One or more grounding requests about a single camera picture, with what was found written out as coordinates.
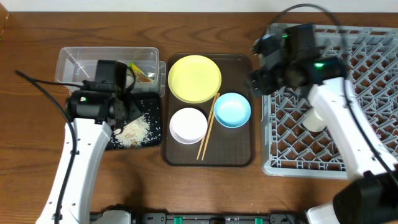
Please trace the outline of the light blue bowl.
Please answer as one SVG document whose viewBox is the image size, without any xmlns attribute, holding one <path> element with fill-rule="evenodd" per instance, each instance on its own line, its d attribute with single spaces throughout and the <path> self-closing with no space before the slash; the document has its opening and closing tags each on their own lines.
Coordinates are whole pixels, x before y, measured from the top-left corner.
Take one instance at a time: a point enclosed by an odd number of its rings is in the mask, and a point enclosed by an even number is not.
<svg viewBox="0 0 398 224">
<path fill-rule="evenodd" d="M 239 128 L 251 117 L 249 101 L 238 93 L 225 93 L 215 102 L 215 119 L 226 128 Z"/>
</svg>

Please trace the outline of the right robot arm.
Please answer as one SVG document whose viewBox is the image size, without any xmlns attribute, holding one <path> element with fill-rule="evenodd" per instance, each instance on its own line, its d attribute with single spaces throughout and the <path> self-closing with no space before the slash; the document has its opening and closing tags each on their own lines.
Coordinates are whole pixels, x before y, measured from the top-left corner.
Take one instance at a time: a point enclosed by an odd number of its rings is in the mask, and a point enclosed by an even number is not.
<svg viewBox="0 0 398 224">
<path fill-rule="evenodd" d="M 309 223 L 386 223 L 397 219 L 397 160 L 377 138 L 358 105 L 346 66 L 323 58 L 313 34 L 264 35 L 253 45 L 264 62 L 250 76 L 254 93 L 302 87 L 309 102 L 307 128 L 327 128 L 346 167 L 349 186 L 328 204 L 307 210 Z"/>
</svg>

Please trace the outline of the white bowl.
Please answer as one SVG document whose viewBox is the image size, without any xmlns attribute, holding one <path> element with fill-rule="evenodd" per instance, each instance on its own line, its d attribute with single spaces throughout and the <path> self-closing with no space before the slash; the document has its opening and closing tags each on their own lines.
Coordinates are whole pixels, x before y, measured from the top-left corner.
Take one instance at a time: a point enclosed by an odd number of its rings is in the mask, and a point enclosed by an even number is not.
<svg viewBox="0 0 398 224">
<path fill-rule="evenodd" d="M 195 144 L 205 135 L 207 118 L 198 109 L 183 108 L 170 119 L 169 131 L 182 144 Z"/>
</svg>

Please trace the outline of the white cup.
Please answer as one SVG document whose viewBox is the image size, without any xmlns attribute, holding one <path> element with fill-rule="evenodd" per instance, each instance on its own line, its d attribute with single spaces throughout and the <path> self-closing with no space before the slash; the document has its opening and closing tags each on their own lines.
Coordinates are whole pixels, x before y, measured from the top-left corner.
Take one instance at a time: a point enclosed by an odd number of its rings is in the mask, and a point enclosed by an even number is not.
<svg viewBox="0 0 398 224">
<path fill-rule="evenodd" d="M 326 128 L 326 122 L 315 108 L 311 108 L 305 113 L 305 119 L 302 124 L 311 132 L 320 132 Z"/>
</svg>

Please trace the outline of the green yellow snack wrapper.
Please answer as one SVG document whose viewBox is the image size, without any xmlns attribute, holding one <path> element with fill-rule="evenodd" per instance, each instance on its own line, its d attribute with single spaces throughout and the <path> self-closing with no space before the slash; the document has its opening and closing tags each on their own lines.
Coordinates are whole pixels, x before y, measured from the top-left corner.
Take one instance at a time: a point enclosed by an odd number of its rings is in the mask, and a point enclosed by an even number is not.
<svg viewBox="0 0 398 224">
<path fill-rule="evenodd" d="M 143 83 L 150 83 L 152 82 L 152 79 L 148 77 L 136 64 L 133 62 L 129 63 L 127 65 L 128 69 L 131 70 L 131 73 L 133 73 L 138 82 L 143 82 Z"/>
</svg>

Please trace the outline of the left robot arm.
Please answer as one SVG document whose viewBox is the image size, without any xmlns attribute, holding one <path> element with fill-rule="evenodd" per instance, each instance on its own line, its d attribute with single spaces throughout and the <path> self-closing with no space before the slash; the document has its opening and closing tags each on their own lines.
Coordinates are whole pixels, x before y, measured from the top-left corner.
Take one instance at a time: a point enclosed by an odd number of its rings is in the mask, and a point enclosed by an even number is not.
<svg viewBox="0 0 398 224">
<path fill-rule="evenodd" d="M 75 90 L 62 111 L 63 151 L 37 223 L 89 223 L 98 168 L 114 128 L 141 115 L 131 93 L 104 84 Z"/>
</svg>

